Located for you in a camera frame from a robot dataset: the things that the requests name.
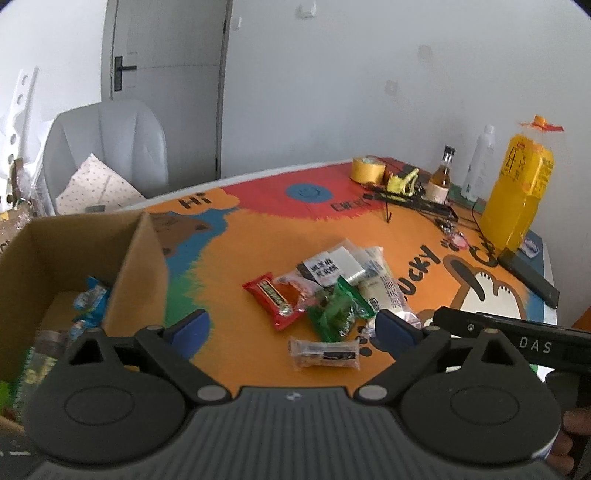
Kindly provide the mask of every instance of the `door handle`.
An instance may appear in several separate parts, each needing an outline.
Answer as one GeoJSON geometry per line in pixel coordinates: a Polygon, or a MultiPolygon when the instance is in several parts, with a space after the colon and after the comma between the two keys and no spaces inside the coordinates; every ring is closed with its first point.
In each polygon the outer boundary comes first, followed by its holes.
{"type": "Polygon", "coordinates": [[[123,57],[115,57],[113,65],[113,91],[121,91],[121,76],[123,72],[129,72],[131,70],[137,70],[137,65],[123,65],[123,57]]]}

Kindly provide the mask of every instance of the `human hand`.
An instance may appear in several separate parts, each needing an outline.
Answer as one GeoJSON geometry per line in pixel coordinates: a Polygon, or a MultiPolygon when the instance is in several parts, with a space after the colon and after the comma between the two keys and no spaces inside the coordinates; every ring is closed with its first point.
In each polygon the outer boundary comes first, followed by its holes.
{"type": "Polygon", "coordinates": [[[573,440],[568,435],[591,435],[591,407],[569,410],[563,417],[563,430],[560,430],[546,461],[563,475],[568,475],[574,467],[569,455],[573,440]]]}

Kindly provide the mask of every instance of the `keychain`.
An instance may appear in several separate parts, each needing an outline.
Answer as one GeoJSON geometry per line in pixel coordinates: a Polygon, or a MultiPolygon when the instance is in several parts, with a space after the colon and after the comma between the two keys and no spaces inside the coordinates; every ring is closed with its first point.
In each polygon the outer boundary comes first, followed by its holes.
{"type": "Polygon", "coordinates": [[[433,221],[454,247],[460,250],[467,250],[470,248],[470,244],[468,243],[468,240],[464,234],[459,231],[457,227],[455,227],[454,224],[452,224],[449,220],[435,218],[433,221]]]}

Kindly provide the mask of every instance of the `table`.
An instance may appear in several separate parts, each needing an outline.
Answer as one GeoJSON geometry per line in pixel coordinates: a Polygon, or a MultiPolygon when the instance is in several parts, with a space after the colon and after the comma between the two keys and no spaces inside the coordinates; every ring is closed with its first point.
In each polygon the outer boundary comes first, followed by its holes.
{"type": "MultiPolygon", "coordinates": [[[[242,284],[266,272],[279,275],[348,238],[360,247],[380,245],[410,307],[428,322],[440,306],[556,324],[555,311],[497,266],[473,229],[470,212],[455,206],[471,248],[458,250],[421,214],[363,199],[349,179],[350,160],[280,168],[191,187],[136,205],[153,214],[170,270],[165,325],[198,308],[209,313],[199,327],[192,362],[234,394],[243,385],[333,386],[353,391],[391,365],[375,339],[361,345],[361,369],[296,371],[290,337],[317,340],[303,317],[276,332],[242,284]]],[[[391,167],[403,170],[392,160],[391,167]]],[[[532,266],[552,280],[547,249],[532,266]]],[[[547,369],[540,369],[545,376],[547,369]]]]}

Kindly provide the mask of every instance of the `red painted area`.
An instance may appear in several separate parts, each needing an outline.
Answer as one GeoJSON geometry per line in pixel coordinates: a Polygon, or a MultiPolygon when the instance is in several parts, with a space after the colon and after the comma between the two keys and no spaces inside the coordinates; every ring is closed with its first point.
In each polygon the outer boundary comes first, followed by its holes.
{"type": "Polygon", "coordinates": [[[224,187],[224,190],[229,195],[240,199],[240,208],[282,217],[355,217],[368,210],[383,208],[381,202],[363,200],[363,194],[367,192],[349,178],[350,169],[350,163],[330,165],[251,180],[224,187]],[[333,197],[323,203],[295,200],[285,191],[296,183],[310,183],[324,187],[330,190],[333,197]]]}

